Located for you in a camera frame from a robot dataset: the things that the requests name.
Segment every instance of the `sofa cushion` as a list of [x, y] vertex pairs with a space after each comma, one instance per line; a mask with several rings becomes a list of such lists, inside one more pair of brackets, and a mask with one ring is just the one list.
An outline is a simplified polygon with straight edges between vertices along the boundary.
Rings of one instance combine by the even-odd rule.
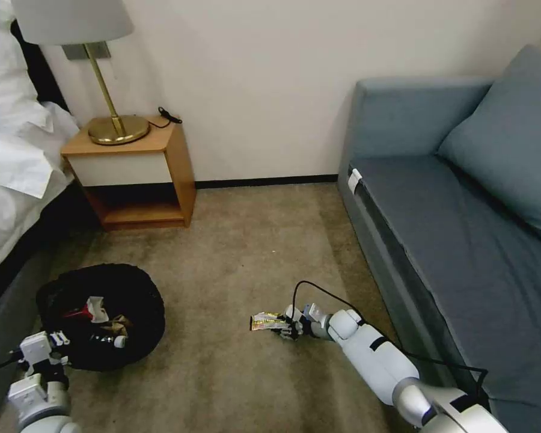
[[541, 236], [541, 51], [523, 48], [438, 152]]
[[351, 168], [362, 174], [357, 197], [369, 213], [374, 203], [400, 245], [401, 278], [406, 266], [418, 277], [406, 279], [411, 298], [446, 359], [457, 360], [454, 345], [467, 365], [489, 370], [484, 389], [511, 433], [541, 433], [541, 239], [436, 156]]

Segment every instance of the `white duvet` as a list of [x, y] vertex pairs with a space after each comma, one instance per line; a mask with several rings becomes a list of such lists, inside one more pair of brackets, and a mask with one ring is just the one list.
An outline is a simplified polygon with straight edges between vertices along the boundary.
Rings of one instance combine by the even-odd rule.
[[63, 169], [60, 149], [78, 131], [78, 127], [74, 118], [58, 105], [47, 103], [45, 106], [52, 114], [51, 132], [28, 124], [17, 136], [44, 150], [54, 171], [40, 199], [0, 186], [0, 263], [20, 237], [38, 221], [42, 209], [72, 181], [72, 175]]

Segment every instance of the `beige carpet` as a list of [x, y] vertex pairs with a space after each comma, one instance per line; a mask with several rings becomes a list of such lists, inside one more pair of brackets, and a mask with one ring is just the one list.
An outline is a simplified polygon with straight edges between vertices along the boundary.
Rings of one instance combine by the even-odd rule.
[[[131, 263], [165, 301], [167, 331], [142, 362], [113, 373], [69, 371], [85, 433], [403, 432], [334, 343], [248, 330], [309, 279], [392, 326], [333, 184], [200, 191], [190, 229], [75, 233], [54, 266]], [[298, 306], [341, 305], [310, 287]], [[16, 431], [0, 414], [0, 432]]]

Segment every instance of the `snack wrapper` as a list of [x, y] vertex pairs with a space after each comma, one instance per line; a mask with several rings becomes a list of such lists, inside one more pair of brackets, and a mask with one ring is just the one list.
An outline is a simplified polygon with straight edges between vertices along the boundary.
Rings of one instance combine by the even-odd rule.
[[289, 324], [279, 319], [280, 313], [259, 313], [251, 316], [251, 331], [289, 329]]

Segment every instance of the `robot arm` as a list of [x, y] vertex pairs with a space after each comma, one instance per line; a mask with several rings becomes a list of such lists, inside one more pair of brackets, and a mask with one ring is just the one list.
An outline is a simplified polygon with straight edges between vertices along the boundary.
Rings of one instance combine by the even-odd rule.
[[67, 358], [57, 357], [58, 350], [69, 343], [62, 332], [40, 332], [20, 344], [28, 370], [23, 379], [10, 386], [8, 400], [18, 410], [22, 433], [80, 433], [80, 427], [70, 418], [64, 374]]
[[[292, 315], [289, 306], [284, 316]], [[410, 359], [355, 311], [326, 315], [312, 304], [303, 313], [295, 309], [294, 320], [299, 333], [337, 343], [376, 396], [423, 433], [507, 432], [463, 391], [422, 383]]]

